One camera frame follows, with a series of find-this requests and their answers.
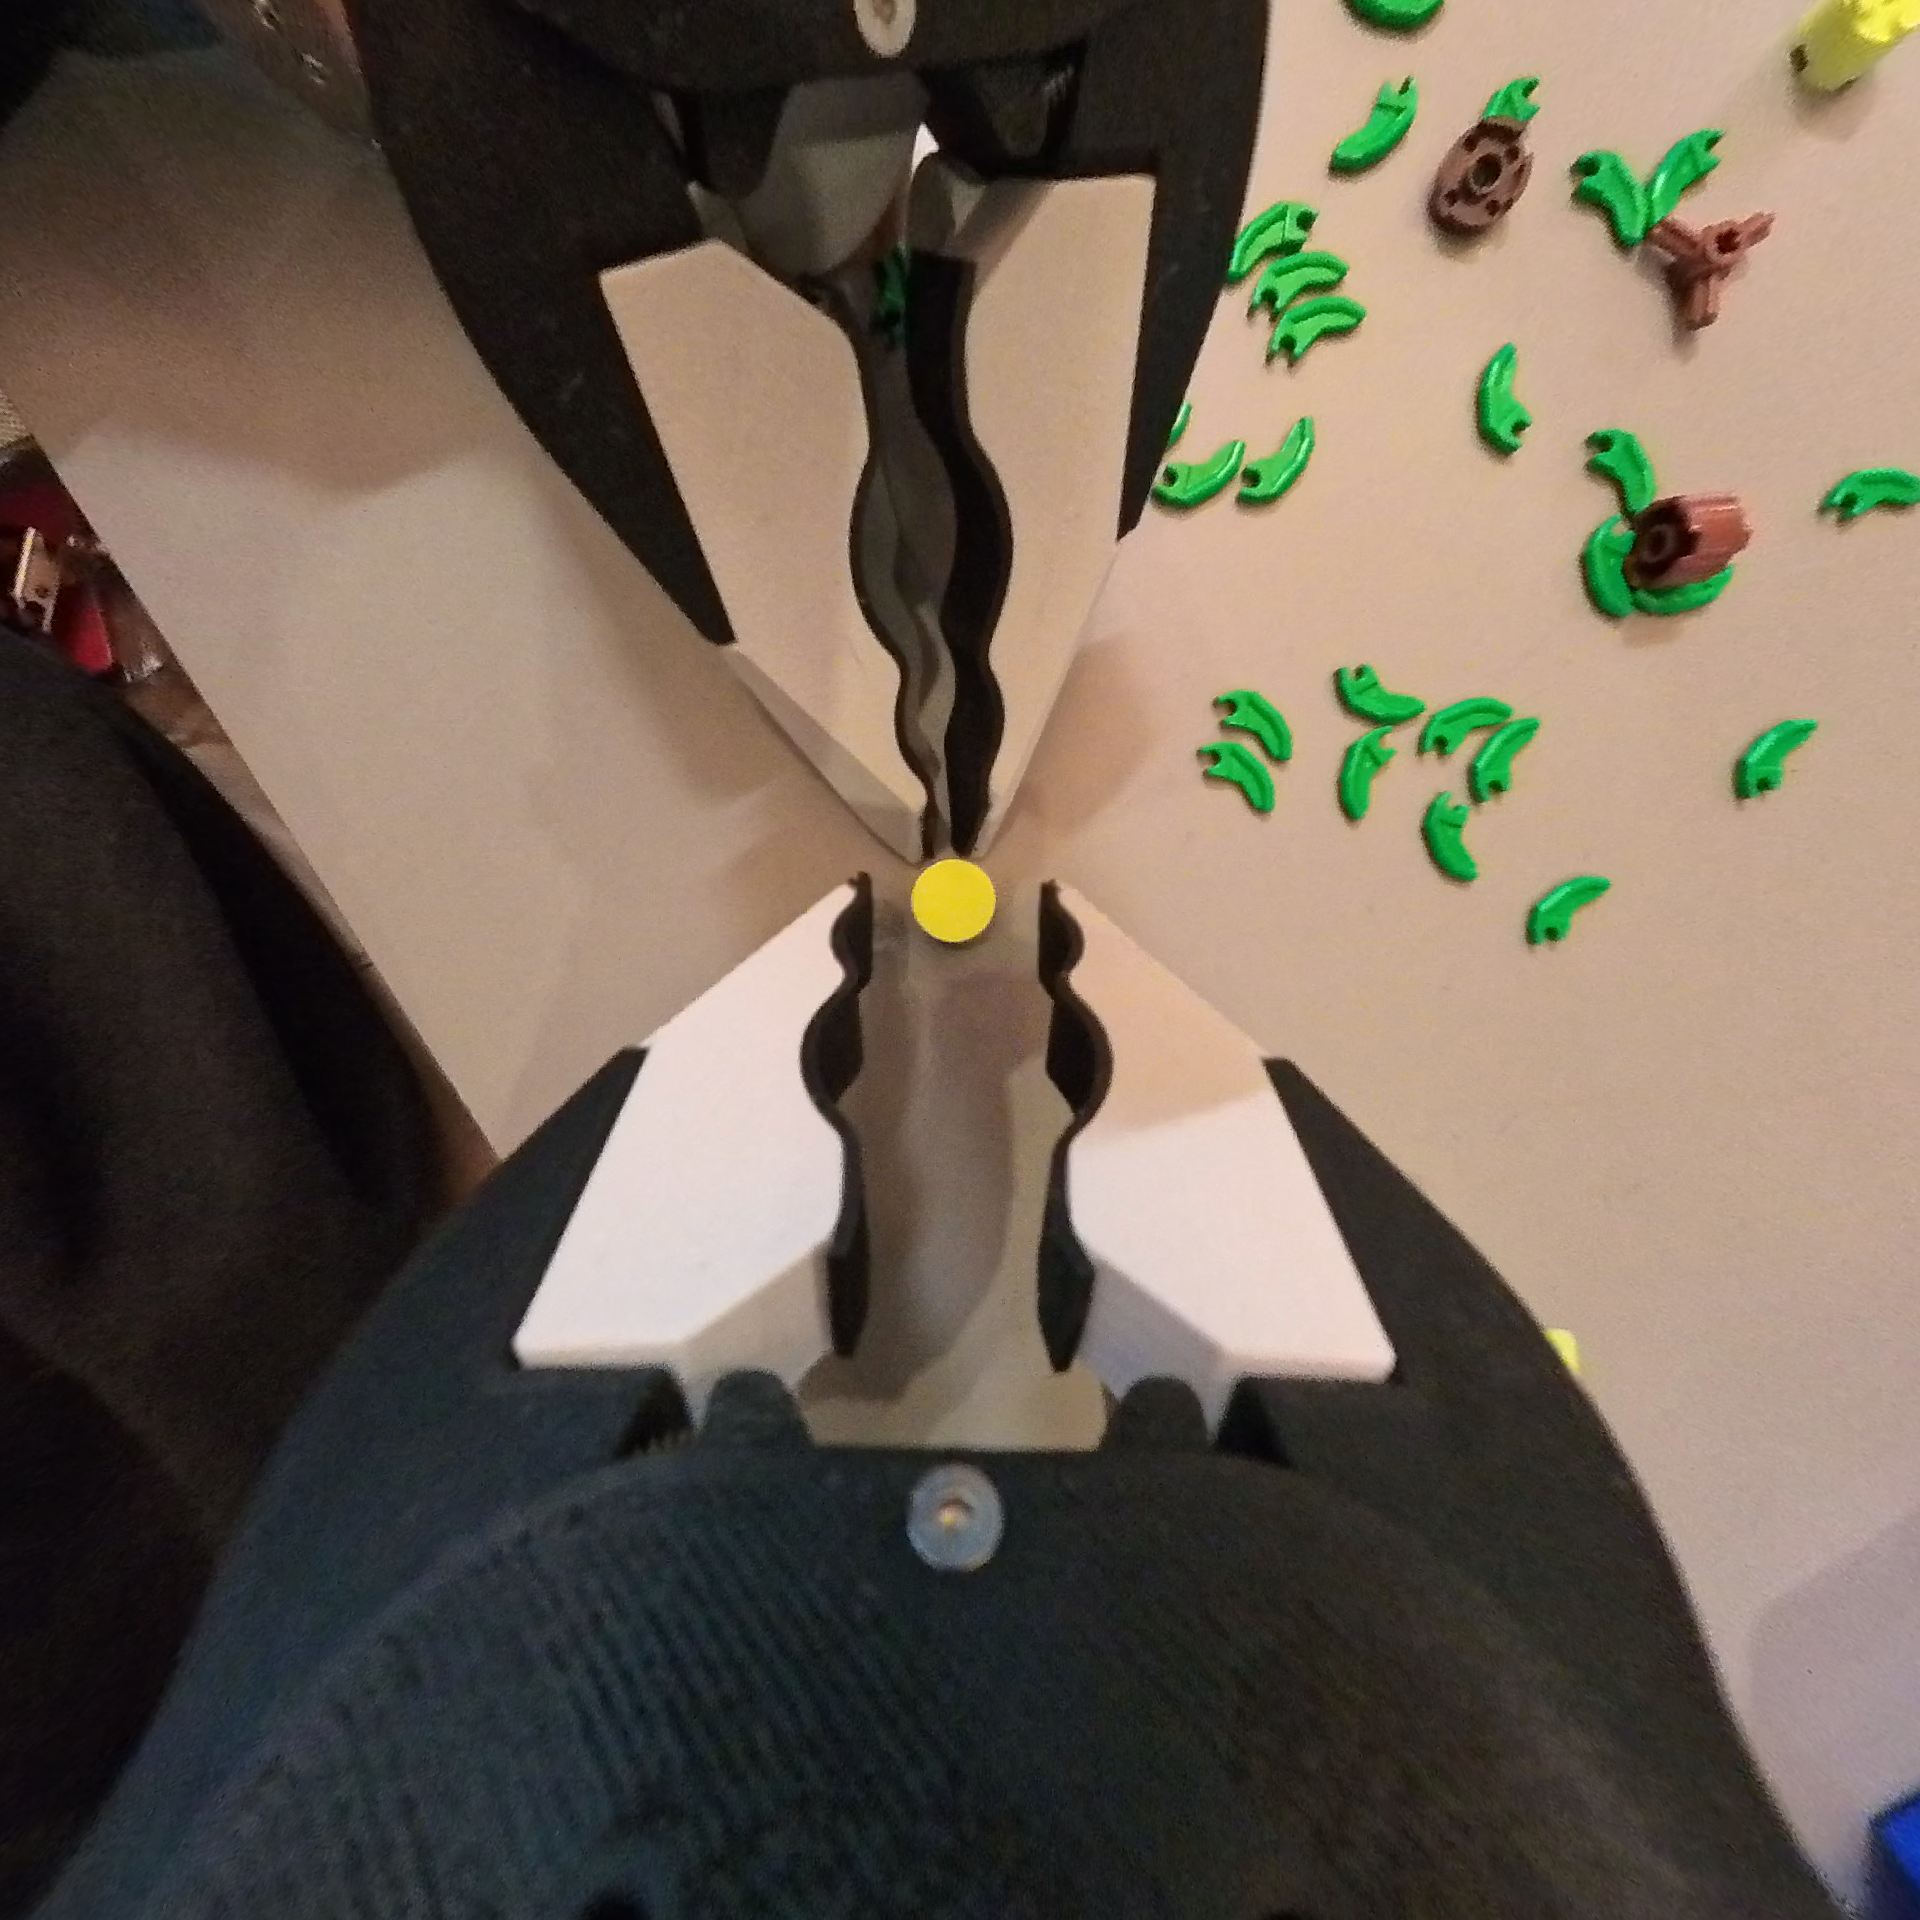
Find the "brown round piece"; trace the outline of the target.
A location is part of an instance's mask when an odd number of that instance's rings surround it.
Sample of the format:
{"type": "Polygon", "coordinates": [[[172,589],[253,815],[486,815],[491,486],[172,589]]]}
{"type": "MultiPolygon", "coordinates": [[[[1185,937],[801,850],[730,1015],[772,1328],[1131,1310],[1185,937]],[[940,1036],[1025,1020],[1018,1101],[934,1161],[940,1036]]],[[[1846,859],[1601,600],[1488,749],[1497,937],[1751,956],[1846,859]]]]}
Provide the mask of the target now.
{"type": "Polygon", "coordinates": [[[1488,114],[1434,166],[1427,218],[1444,236],[1478,237],[1506,220],[1531,172],[1523,122],[1488,114]]]}

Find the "person's black clothed body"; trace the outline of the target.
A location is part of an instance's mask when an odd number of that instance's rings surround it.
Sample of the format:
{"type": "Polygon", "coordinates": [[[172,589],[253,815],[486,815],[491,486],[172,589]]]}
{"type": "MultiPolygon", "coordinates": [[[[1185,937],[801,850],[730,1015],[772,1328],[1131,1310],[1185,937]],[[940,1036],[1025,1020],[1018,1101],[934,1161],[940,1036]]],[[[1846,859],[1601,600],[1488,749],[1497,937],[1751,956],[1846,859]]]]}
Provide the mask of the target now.
{"type": "Polygon", "coordinates": [[[7,1917],[139,1745],[311,1375],[489,1163],[214,783],[7,630],[7,1917]]]}

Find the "brown block on green leaves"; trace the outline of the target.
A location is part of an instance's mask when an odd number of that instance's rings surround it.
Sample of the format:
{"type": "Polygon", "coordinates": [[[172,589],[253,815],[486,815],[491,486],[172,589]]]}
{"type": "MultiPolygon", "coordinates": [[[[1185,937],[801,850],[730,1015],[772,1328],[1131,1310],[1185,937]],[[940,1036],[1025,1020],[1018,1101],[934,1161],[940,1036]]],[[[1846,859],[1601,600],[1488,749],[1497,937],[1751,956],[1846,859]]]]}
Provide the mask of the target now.
{"type": "Polygon", "coordinates": [[[1588,604],[1607,619],[1687,615],[1726,594],[1753,537],[1732,491],[1673,491],[1601,521],[1581,553],[1588,604]]]}

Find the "yellow round tile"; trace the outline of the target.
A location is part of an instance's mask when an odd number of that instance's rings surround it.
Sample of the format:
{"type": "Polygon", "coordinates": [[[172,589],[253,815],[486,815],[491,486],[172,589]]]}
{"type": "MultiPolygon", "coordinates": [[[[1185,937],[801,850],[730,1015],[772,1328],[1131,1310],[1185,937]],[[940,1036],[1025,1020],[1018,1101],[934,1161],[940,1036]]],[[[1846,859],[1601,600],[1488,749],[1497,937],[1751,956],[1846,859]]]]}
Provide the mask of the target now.
{"type": "Polygon", "coordinates": [[[931,859],[909,888],[911,926],[940,946],[970,946],[996,923],[993,875],[961,857],[931,859]]]}

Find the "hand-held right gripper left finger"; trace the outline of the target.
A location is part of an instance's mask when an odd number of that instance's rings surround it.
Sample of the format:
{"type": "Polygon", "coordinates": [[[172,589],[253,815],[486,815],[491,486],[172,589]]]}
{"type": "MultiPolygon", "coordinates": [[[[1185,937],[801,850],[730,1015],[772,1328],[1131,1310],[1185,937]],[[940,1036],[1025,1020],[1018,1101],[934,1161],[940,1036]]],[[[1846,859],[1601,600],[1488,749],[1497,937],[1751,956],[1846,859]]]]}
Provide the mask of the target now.
{"type": "Polygon", "coordinates": [[[689,1409],[735,1370],[796,1386],[868,1317],[863,1071],[868,875],[829,892],[641,1047],[527,1303],[526,1370],[666,1370],[689,1409]]]}

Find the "brown branch piece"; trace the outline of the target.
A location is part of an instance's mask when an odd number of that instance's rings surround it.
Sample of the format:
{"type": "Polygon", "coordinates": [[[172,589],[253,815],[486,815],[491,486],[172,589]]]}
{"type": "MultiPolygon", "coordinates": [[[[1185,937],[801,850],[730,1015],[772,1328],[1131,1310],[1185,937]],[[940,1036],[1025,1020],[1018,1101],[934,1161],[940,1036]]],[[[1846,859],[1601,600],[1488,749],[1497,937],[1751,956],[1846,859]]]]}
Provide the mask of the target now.
{"type": "Polygon", "coordinates": [[[1661,259],[1680,328],[1703,332],[1716,325],[1726,282],[1770,229],[1775,215],[1755,209],[1703,227],[1667,218],[1644,231],[1644,249],[1661,259]]]}

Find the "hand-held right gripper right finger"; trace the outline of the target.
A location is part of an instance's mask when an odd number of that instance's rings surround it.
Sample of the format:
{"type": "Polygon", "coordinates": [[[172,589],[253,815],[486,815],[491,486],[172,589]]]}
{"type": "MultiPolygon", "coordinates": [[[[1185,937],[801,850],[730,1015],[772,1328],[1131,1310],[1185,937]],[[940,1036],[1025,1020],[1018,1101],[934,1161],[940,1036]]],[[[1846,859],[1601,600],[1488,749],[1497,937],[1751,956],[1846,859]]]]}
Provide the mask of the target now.
{"type": "Polygon", "coordinates": [[[1051,1368],[1176,1379],[1221,1421],[1243,1379],[1388,1382],[1396,1354],[1260,1047],[1087,898],[1048,881],[1048,1163],[1036,1309],[1051,1368]]]}

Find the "scattered green leaf pieces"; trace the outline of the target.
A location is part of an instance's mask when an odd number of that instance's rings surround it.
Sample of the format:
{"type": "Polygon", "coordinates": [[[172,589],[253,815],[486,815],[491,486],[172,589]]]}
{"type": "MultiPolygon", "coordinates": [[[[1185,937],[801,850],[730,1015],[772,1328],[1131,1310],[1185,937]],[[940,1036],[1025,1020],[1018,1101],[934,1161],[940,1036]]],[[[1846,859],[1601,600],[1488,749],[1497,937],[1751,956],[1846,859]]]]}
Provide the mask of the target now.
{"type": "MultiPolygon", "coordinates": [[[[1488,114],[1506,114],[1523,122],[1531,139],[1535,86],[1539,77],[1506,82],[1463,133],[1488,114]]],[[[1603,220],[1623,257],[1651,259],[1667,288],[1661,259],[1644,249],[1644,231],[1667,218],[1687,220],[1686,197],[1716,170],[1721,137],[1721,129],[1690,129],[1651,170],[1636,170],[1621,152],[1582,152],[1566,166],[1569,202],[1593,206],[1603,220]]],[[[1316,206],[1270,202],[1240,227],[1223,266],[1228,288],[1250,285],[1246,315],[1266,325],[1264,360],[1273,361],[1280,356],[1290,367],[1311,347],[1354,333],[1365,315],[1365,307],[1346,295],[1347,259],[1308,251],[1315,224],[1316,206]]],[[[1458,243],[1485,237],[1452,237],[1437,229],[1434,236],[1458,243]]],[[[1582,446],[1588,453],[1587,471],[1615,491],[1615,518],[1636,518],[1651,501],[1668,496],[1661,491],[1644,442],[1626,428],[1597,428],[1582,446]]],[[[1165,510],[1180,514],[1223,491],[1232,496],[1235,508],[1264,508],[1299,486],[1315,448],[1316,428],[1311,417],[1299,417],[1266,455],[1250,455],[1246,442],[1229,440],[1204,458],[1165,461],[1154,497],[1165,510]]],[[[1427,707],[1420,696],[1385,686],[1365,663],[1340,664],[1329,683],[1340,710],[1365,724],[1362,732],[1347,740],[1335,776],[1335,800],[1350,827],[1370,814],[1372,785],[1396,758],[1396,732],[1403,728],[1421,724],[1415,751],[1439,760],[1478,735],[1473,758],[1464,766],[1464,797],[1437,792],[1421,814],[1421,845],[1430,866],[1452,883],[1473,881],[1478,863],[1464,845],[1472,810],[1507,795],[1515,760],[1539,732],[1539,716],[1515,715],[1507,701],[1494,696],[1427,707]]],[[[1217,694],[1211,707],[1221,740],[1195,751],[1203,776],[1232,785],[1256,814],[1270,814],[1276,803],[1273,766],[1282,766],[1295,751],[1290,721],[1253,686],[1217,694]]]]}

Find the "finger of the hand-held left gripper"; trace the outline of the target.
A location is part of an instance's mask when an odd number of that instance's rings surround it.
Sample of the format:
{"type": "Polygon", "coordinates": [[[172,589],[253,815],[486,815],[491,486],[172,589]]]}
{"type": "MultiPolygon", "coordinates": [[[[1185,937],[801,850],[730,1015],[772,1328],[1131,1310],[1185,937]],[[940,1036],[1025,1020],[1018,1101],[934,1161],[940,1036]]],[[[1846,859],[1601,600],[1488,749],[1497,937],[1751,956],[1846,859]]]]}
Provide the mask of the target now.
{"type": "Polygon", "coordinates": [[[603,270],[599,295],[722,600],[735,679],[919,863],[931,653],[892,581],[851,333],[730,243],[603,270]]]}
{"type": "Polygon", "coordinates": [[[911,182],[911,402],[950,486],[951,850],[987,850],[1119,543],[1157,182],[911,182]]]}

